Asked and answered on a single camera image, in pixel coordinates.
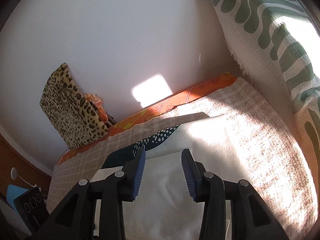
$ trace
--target black device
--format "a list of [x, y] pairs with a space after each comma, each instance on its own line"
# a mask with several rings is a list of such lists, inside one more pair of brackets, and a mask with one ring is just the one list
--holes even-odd
[[245, 179], [225, 181], [203, 164], [195, 162], [189, 149], [181, 153], [181, 164], [190, 196], [204, 202], [199, 240], [224, 240], [226, 200], [231, 201], [232, 240], [289, 240], [270, 208]]
[[[126, 162], [121, 171], [100, 181], [89, 182], [87, 179], [81, 179], [46, 220], [41, 221], [40, 227], [30, 223], [32, 227], [34, 226], [31, 239], [93, 239], [96, 200], [101, 199], [99, 239], [125, 240], [122, 202], [133, 202], [138, 195], [145, 160], [145, 150], [138, 148], [134, 160]], [[14, 201], [20, 203], [18, 212], [28, 223], [30, 217], [28, 214], [31, 211], [27, 212], [23, 209], [26, 199], [21, 195]]]
[[38, 187], [29, 189], [13, 200], [13, 203], [32, 234], [42, 226], [49, 217], [47, 208]]
[[[94, 230], [96, 200], [101, 199], [99, 239], [125, 240], [122, 201], [132, 202], [138, 195], [145, 164], [145, 150], [138, 148], [134, 160], [126, 162], [104, 180], [88, 182], [81, 179], [48, 216], [24, 209], [29, 201], [34, 206], [32, 189], [23, 194], [18, 212], [24, 221], [44, 218], [35, 226], [34, 240], [91, 240]], [[195, 162], [190, 151], [181, 153], [181, 164], [190, 196], [195, 202], [204, 202], [204, 214], [199, 240], [224, 240], [226, 237], [226, 200], [231, 200], [232, 240], [289, 240], [273, 213], [247, 180], [238, 183], [224, 181], [203, 164]]]

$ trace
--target polka dot fabric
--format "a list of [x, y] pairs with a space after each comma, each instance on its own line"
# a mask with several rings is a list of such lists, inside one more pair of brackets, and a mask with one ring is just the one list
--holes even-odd
[[148, 151], [159, 146], [167, 138], [169, 138], [169, 136], [172, 135], [172, 133], [174, 133], [179, 126], [180, 125], [176, 125], [167, 129], [163, 129], [147, 138], [142, 139], [141, 141], [112, 152], [104, 162], [102, 169], [123, 166], [125, 162], [134, 159], [139, 147], [142, 147], [145, 149], [145, 151]]

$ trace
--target green striped blanket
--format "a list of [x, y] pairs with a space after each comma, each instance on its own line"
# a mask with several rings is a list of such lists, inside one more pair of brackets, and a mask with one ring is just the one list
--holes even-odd
[[211, 1], [230, 52], [295, 136], [318, 193], [320, 39], [313, 18], [300, 0]]

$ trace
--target leopard print fabric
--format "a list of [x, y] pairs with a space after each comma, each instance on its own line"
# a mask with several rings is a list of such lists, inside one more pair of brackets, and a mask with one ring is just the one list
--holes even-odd
[[49, 77], [40, 106], [71, 150], [108, 134], [98, 113], [79, 92], [66, 63]]

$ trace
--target folded cloth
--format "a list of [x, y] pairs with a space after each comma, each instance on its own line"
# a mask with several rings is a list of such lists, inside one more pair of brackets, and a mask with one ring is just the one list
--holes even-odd
[[[134, 203], [123, 203], [127, 239], [132, 236], [134, 239], [184, 240], [199, 237], [204, 203], [193, 202], [189, 195], [181, 166], [181, 150], [185, 148], [192, 151], [194, 159], [203, 163], [207, 171], [224, 180], [251, 180], [245, 161], [230, 141], [226, 124], [224, 115], [220, 115], [169, 127], [142, 140], [147, 160], [140, 192]], [[119, 160], [126, 157], [125, 152], [122, 153], [118, 154]], [[108, 166], [113, 162], [112, 154], [106, 160]], [[91, 181], [98, 177], [105, 179], [119, 168], [98, 170]], [[226, 219], [231, 221], [229, 203], [227, 207]], [[98, 217], [100, 213], [95, 218], [99, 228]], [[231, 240], [230, 233], [226, 239]]]
[[[192, 148], [195, 154], [197, 148], [195, 160], [203, 162], [208, 170], [223, 179], [248, 179], [273, 211], [289, 238], [303, 239], [317, 218], [317, 196], [311, 172], [301, 149], [283, 121], [267, 101], [242, 78], [238, 78], [227, 88], [109, 137], [87, 152], [55, 166], [47, 202], [49, 212], [76, 182], [83, 178], [90, 180], [110, 153], [127, 146], [134, 147], [135, 142], [148, 147], [143, 143], [146, 137], [153, 138], [158, 131], [194, 121], [190, 116], [196, 113], [209, 117], [223, 114], [224, 121], [219, 125], [210, 123], [209, 119], [195, 122], [192, 125], [197, 126], [197, 129], [193, 130], [187, 129], [189, 124], [180, 125], [159, 146], [148, 148], [148, 156], [178, 152], [182, 147]], [[224, 129], [224, 133], [218, 134], [227, 138], [228, 143], [222, 143], [219, 150], [212, 153], [217, 146], [217, 139], [212, 136], [219, 129]], [[185, 139], [174, 138], [179, 130], [184, 130]], [[223, 153], [227, 157], [237, 156], [238, 159], [228, 159]]]
[[45, 84], [40, 106], [69, 149], [77, 149], [108, 134], [108, 128], [80, 93], [63, 63]]
[[106, 124], [106, 126], [109, 128], [113, 124], [108, 119], [108, 114], [102, 107], [102, 98], [99, 98], [97, 95], [93, 95], [90, 93], [87, 93], [84, 95], [85, 99], [87, 99], [92, 105], [96, 107], [96, 111], [98, 112], [99, 117], [102, 119], [102, 121]]

